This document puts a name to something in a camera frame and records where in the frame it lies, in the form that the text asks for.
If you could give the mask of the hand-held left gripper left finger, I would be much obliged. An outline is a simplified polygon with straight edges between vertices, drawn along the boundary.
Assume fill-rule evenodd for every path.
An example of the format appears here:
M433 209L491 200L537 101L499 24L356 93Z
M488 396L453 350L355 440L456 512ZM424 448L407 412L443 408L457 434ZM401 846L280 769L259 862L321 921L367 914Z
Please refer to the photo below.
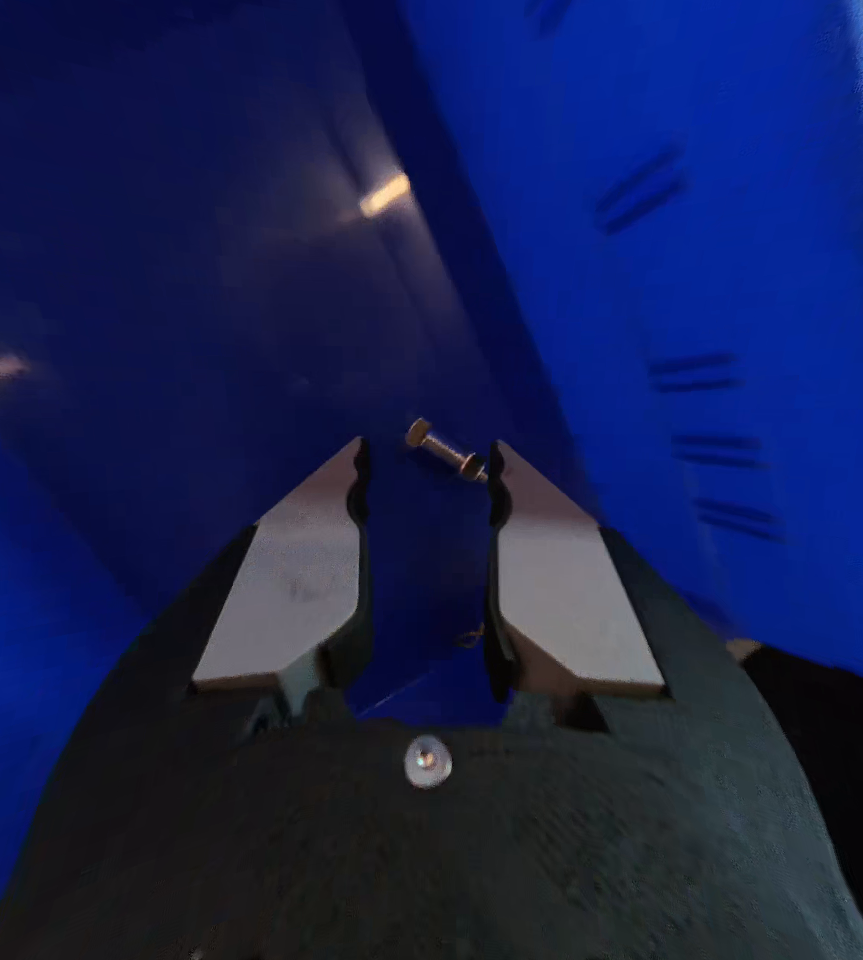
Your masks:
M346 690L374 652L370 445L353 438L258 521L199 691Z

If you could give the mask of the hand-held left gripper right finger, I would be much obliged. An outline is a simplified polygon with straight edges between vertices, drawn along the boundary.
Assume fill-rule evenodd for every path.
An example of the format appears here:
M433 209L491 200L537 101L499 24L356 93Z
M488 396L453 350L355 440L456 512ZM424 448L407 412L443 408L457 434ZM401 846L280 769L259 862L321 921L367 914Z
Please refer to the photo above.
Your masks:
M601 524L501 440L487 472L485 663L498 703L519 691L558 703L664 696Z

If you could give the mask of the small steel bolt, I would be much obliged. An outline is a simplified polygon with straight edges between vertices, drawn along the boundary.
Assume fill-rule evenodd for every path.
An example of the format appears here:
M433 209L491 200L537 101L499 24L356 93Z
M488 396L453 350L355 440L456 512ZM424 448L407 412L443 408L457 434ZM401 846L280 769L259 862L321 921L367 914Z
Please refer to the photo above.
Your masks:
M410 426L410 430L407 431L407 445L411 450L424 450L428 454L431 454L433 458L438 461L449 465L457 475L459 474L459 465L463 460L464 455L471 454L473 451L464 450L460 445L453 444L447 438L443 438L433 427L433 424L424 419L419 417L414 422L412 426Z

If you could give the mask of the blue plastic bin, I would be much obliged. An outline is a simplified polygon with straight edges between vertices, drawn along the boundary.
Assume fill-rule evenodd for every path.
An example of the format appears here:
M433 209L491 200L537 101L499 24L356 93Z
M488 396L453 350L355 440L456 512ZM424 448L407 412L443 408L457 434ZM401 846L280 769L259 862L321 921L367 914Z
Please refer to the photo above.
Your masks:
M658 698L495 698L509 444ZM199 691L370 445L374 652ZM0 959L863 959L863 1L0 1Z

